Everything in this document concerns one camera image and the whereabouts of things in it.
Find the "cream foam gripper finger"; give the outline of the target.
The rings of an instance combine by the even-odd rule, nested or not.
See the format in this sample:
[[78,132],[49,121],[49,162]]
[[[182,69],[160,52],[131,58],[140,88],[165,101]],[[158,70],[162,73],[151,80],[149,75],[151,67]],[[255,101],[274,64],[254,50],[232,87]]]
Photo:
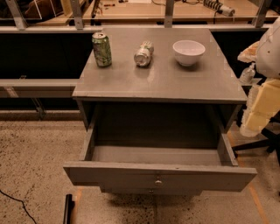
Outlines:
[[240,133],[245,137],[255,137],[280,111],[280,80],[267,79],[262,85],[253,85],[246,106]]

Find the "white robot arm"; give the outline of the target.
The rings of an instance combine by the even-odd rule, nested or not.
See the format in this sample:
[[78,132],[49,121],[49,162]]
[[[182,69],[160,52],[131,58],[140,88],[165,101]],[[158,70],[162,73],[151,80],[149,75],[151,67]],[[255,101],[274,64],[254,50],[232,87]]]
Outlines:
[[237,57],[242,62],[255,62],[256,71],[266,77],[248,93],[247,108],[243,111],[240,132],[255,137],[280,111],[280,17],[259,41],[247,47]]

